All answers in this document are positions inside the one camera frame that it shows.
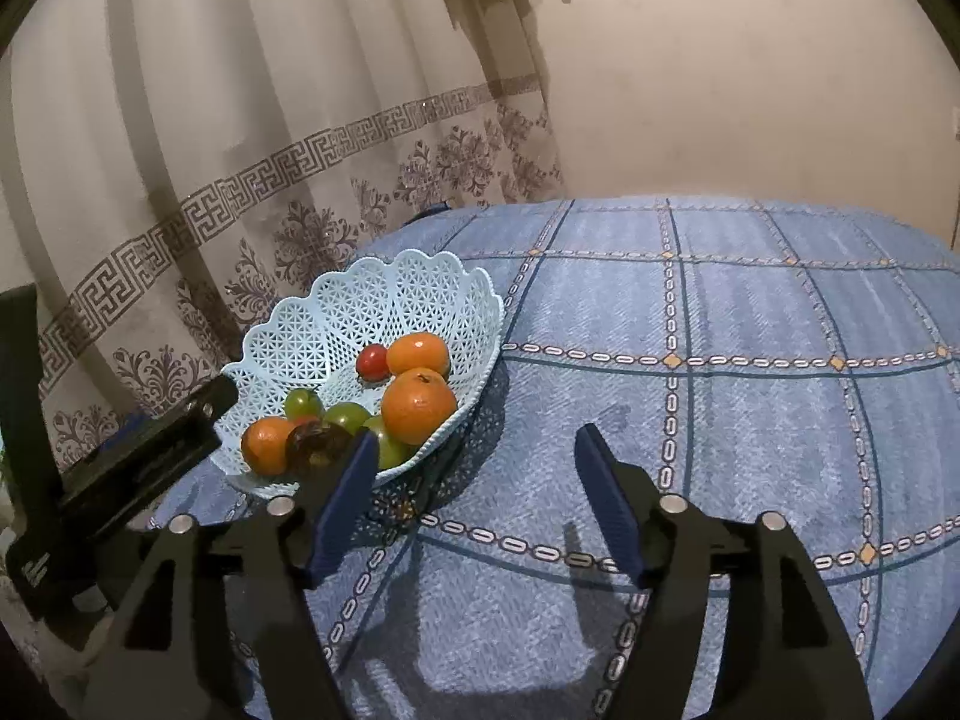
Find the red cherry tomato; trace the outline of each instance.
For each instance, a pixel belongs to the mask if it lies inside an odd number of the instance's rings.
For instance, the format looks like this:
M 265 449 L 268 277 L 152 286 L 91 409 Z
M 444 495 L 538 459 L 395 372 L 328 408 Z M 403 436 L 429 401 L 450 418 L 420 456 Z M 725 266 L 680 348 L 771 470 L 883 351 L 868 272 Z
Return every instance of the red cherry tomato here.
M 357 355 L 357 373 L 365 382 L 382 382 L 390 376 L 387 367 L 387 347 L 371 343 Z

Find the blue gripper pad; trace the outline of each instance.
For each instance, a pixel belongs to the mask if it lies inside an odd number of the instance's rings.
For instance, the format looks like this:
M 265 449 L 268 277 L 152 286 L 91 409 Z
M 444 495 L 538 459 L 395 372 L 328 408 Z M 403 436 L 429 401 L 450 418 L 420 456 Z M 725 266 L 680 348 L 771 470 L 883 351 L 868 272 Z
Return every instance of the blue gripper pad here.
M 613 562 L 634 582 L 643 573 L 637 517 L 613 476 L 616 458 L 592 423 L 577 431 L 573 445 L 580 483 L 587 493 Z
M 357 517 L 370 504 L 370 491 L 380 461 L 376 436 L 364 431 L 347 461 L 340 483 L 317 517 L 309 573 L 315 583 L 334 573 L 347 554 Z

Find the floral pattern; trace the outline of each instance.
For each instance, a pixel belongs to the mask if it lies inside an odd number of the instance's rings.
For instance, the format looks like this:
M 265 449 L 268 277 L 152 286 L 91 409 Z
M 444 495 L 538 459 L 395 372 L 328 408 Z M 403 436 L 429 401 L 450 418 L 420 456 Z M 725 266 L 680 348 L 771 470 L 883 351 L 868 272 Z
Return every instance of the floral pattern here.
M 400 166 L 394 199 L 406 203 L 417 212 L 443 202 L 440 177 L 430 159 L 430 146 L 424 141 L 416 141 L 413 153 Z
M 503 200 L 508 205 L 514 205 L 523 202 L 520 196 L 520 187 L 517 186 L 517 177 L 512 172 L 502 172 L 500 174 L 500 190 L 503 193 Z
M 357 228 L 335 217 L 333 210 L 317 213 L 294 200 L 274 236 L 277 277 L 305 295 L 317 276 L 342 268 L 357 248 L 357 234 Z
M 483 136 L 453 127 L 437 154 L 440 178 L 453 191 L 482 197 L 493 180 L 493 153 Z
M 263 266 L 246 238 L 240 239 L 240 260 L 234 271 L 237 279 L 227 283 L 224 290 L 229 296 L 230 312 L 246 332 L 270 317 L 280 295 L 277 294 L 277 281 Z
M 176 282 L 176 309 L 203 357 L 216 370 L 240 359 L 243 337 L 216 290 L 182 278 Z
M 213 375 L 209 362 L 176 354 L 166 344 L 157 356 L 143 350 L 136 353 L 120 347 L 113 353 L 117 376 L 130 388 L 140 408 L 161 415 Z
M 519 154 L 514 154 L 514 175 L 517 177 L 517 191 L 526 200 L 534 199 L 547 179 L 546 172 L 536 162 Z
M 534 122 L 527 119 L 517 108 L 511 108 L 503 103 L 496 103 L 496 113 L 500 119 L 504 143 L 510 151 L 518 151 L 530 137 Z
M 53 425 L 56 464 L 68 469 L 113 436 L 120 429 L 120 419 L 113 410 L 93 404 L 74 413 L 56 412 Z
M 556 160 L 553 163 L 553 167 L 550 169 L 550 177 L 557 182 L 557 184 L 563 184 L 563 172 L 560 170 L 560 160 Z
M 487 135 L 487 143 L 490 144 L 490 151 L 496 155 L 503 148 L 503 128 L 499 122 L 494 119 L 484 119 L 484 133 Z
M 378 238 L 387 231 L 387 208 L 390 196 L 378 191 L 368 181 L 350 180 L 353 193 L 360 203 L 360 231 L 371 238 Z

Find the scalloped bowl rim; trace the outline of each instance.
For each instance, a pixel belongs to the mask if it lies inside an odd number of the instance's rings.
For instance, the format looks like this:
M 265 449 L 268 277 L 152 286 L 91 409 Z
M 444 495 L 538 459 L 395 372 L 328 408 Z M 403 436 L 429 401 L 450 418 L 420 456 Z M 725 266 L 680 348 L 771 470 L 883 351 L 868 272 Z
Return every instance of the scalloped bowl rim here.
M 277 304 L 272 308 L 272 311 L 270 312 L 270 319 L 267 319 L 265 322 L 259 322 L 258 324 L 252 325 L 250 328 L 248 328 L 246 333 L 244 333 L 243 343 L 242 343 L 243 357 L 241 357 L 241 359 L 236 362 L 228 362 L 227 365 L 224 365 L 220 370 L 221 373 L 224 373 L 227 376 L 229 376 L 234 370 L 245 370 L 245 372 L 248 372 L 248 373 L 256 372 L 256 375 L 260 376 L 263 379 L 277 381 L 275 377 L 267 375 L 267 373 L 263 370 L 263 367 L 261 367 L 260 363 L 256 362 L 256 360 L 253 359 L 253 353 L 251 352 L 251 349 L 248 347 L 248 343 L 250 342 L 251 334 L 253 333 L 254 330 L 261 330 L 261 329 L 278 330 L 280 327 L 277 324 L 277 319 L 280 316 L 280 311 L 284 306 L 309 302 L 311 299 L 314 299 L 317 297 L 317 292 L 321 285 L 328 283 L 329 281 L 345 279 L 347 278 L 347 276 L 350 274 L 351 271 L 354 271 L 354 269 L 360 269 L 362 266 L 369 266 L 369 265 L 376 264 L 376 266 L 381 269 L 392 268 L 397 264 L 397 261 L 400 261 L 400 259 L 404 255 L 422 257 L 426 262 L 449 260 L 453 262 L 453 265 L 457 269 L 458 275 L 461 278 L 465 277 L 465 278 L 481 279 L 484 282 L 484 287 L 487 290 L 487 295 L 491 296 L 494 299 L 497 306 L 496 342 L 493 343 L 493 348 L 491 348 L 491 352 L 490 354 L 488 354 L 488 359 L 486 361 L 486 364 L 483 367 L 482 372 L 476 377 L 477 384 L 470 388 L 469 394 L 467 395 L 467 397 L 464 398 L 464 403 L 462 405 L 457 406 L 457 410 L 455 410 L 455 412 L 452 415 L 450 415 L 450 417 L 447 420 L 445 420 L 445 422 L 442 425 L 440 425 L 440 427 L 435 429 L 435 431 L 429 437 L 429 439 L 426 440 L 426 443 L 423 446 L 419 447 L 419 449 L 416 450 L 416 453 L 414 454 L 414 456 L 412 456 L 409 460 L 405 461 L 399 466 L 393 467 L 392 469 L 378 471 L 378 473 L 376 474 L 376 478 L 373 481 L 373 486 L 375 488 L 378 488 L 381 485 L 384 485 L 385 483 L 390 482 L 390 480 L 397 478 L 397 476 L 400 476 L 401 474 L 404 474 L 407 471 L 410 471 L 411 469 L 414 469 L 414 467 L 422 463 L 430 453 L 438 449 L 440 445 L 443 444 L 443 442 L 446 442 L 446 440 L 452 434 L 452 426 L 460 422 L 462 419 L 465 419 L 467 417 L 467 413 L 476 406 L 477 401 L 480 399 L 480 395 L 482 394 L 483 389 L 487 384 L 487 381 L 490 379 L 491 372 L 493 372 L 493 366 L 496 365 L 497 358 L 500 355 L 500 347 L 502 344 L 501 335 L 503 333 L 503 323 L 505 319 L 505 309 L 503 306 L 503 298 L 501 298 L 501 296 L 498 295 L 496 293 L 496 290 L 493 288 L 493 279 L 491 279 L 491 276 L 486 271 L 486 269 L 480 268 L 480 266 L 477 266 L 476 268 L 473 268 L 467 271 L 464 268 L 463 261 L 452 251 L 438 251 L 436 254 L 430 255 L 430 254 L 427 254 L 425 251 L 419 250 L 418 248 L 405 248 L 405 250 L 397 252 L 394 259 L 392 259 L 392 261 L 390 261 L 389 263 L 380 259 L 379 257 L 374 257 L 374 256 L 361 257 L 357 260 L 354 260 L 352 263 L 350 263 L 349 267 L 345 271 L 328 271 L 325 274 L 320 274 L 316 279 L 314 279 L 313 284 L 310 286 L 310 292 L 306 293 L 306 295 L 304 296 L 289 295 L 286 298 L 282 298 L 281 300 L 278 300 Z M 328 375 L 328 377 L 326 377 L 325 380 L 323 381 L 324 382 L 328 381 L 332 375 L 333 373 L 331 372 L 330 375 Z M 316 381 L 316 380 L 304 379 L 304 381 L 306 382 L 306 381 Z M 442 436 L 441 440 L 437 440 L 438 435 Z M 248 474 L 237 475 L 237 474 L 229 474 L 226 471 L 224 471 L 224 469 L 221 469 L 221 471 L 223 471 L 224 477 L 226 477 L 229 483 L 231 483 L 235 488 L 239 488 L 239 490 L 242 490 L 245 493 L 251 493 L 251 494 L 257 495 L 258 497 L 264 497 L 264 498 L 267 497 L 267 495 L 261 494 L 258 490 L 260 488 L 270 487 L 270 485 L 248 484 L 248 483 L 251 483 L 253 479 L 262 479 L 263 477 L 257 477 L 252 472 Z M 289 483 L 289 484 L 275 483 L 275 485 L 280 488 L 289 487 L 289 488 L 292 488 L 293 490 L 295 490 L 296 488 L 299 488 L 298 483 Z

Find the greek key border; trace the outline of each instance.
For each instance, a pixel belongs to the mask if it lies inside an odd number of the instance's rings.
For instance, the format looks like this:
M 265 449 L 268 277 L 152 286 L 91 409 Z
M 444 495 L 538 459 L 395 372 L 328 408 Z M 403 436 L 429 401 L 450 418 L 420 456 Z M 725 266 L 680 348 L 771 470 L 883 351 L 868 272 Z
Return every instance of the greek key border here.
M 176 261 L 280 191 L 329 170 L 368 148 L 512 95 L 539 91 L 536 74 L 450 89 L 327 127 L 290 143 L 226 178 L 211 181 L 147 232 L 122 242 L 80 279 L 66 305 L 40 331 L 40 396 L 104 332 L 140 300 Z

